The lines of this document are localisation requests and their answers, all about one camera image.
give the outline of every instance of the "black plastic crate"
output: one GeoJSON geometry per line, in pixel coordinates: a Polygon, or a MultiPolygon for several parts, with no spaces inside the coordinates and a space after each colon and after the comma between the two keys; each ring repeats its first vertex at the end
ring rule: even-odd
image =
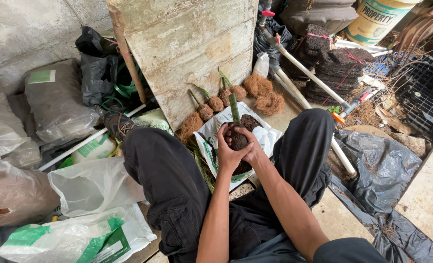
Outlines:
{"type": "Polygon", "coordinates": [[[407,111],[407,121],[425,135],[433,133],[433,56],[416,57],[400,72],[409,72],[403,76],[396,86],[398,99],[407,111]]]}

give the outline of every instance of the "yellow bucket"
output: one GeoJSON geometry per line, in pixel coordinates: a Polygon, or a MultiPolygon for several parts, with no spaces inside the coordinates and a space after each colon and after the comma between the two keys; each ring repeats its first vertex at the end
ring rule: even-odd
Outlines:
{"type": "Polygon", "coordinates": [[[346,27],[346,36],[361,45],[373,46],[422,0],[363,0],[358,17],[346,27]]]}

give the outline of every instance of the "hiking boot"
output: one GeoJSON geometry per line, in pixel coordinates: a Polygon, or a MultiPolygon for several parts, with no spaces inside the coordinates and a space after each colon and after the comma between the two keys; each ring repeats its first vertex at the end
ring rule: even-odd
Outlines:
{"type": "Polygon", "coordinates": [[[126,133],[135,127],[138,127],[129,117],[118,112],[108,111],[103,116],[103,123],[116,139],[124,142],[126,139],[126,133]]]}

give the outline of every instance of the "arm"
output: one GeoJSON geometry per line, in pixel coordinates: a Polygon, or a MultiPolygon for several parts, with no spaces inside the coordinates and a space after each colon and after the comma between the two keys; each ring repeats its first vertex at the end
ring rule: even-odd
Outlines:
{"type": "Polygon", "coordinates": [[[307,262],[312,262],[317,248],[330,240],[325,236],[304,200],[272,165],[270,159],[260,148],[254,134],[242,128],[236,128],[235,131],[245,135],[249,142],[255,143],[243,160],[249,162],[254,168],[267,194],[268,201],[295,248],[307,262]]]}
{"type": "Polygon", "coordinates": [[[224,124],[218,131],[218,174],[216,176],[215,190],[203,220],[197,250],[197,263],[225,263],[229,260],[231,176],[243,156],[254,145],[254,142],[251,142],[240,151],[231,150],[223,137],[226,129],[227,124],[224,124]]]}

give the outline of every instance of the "black pants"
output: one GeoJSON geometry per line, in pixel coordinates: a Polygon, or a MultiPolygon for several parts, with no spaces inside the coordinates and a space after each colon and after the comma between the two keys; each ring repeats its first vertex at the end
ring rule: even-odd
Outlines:
{"type": "MultiPolygon", "coordinates": [[[[309,207],[331,181],[327,153],[334,131],[327,111],[303,111],[273,150],[275,167],[309,207]]],[[[161,230],[160,251],[171,263],[195,262],[211,194],[187,148],[154,128],[134,128],[123,146],[124,166],[144,187],[147,222],[161,230]]],[[[284,232],[262,186],[230,202],[230,260],[243,258],[284,232]]]]}

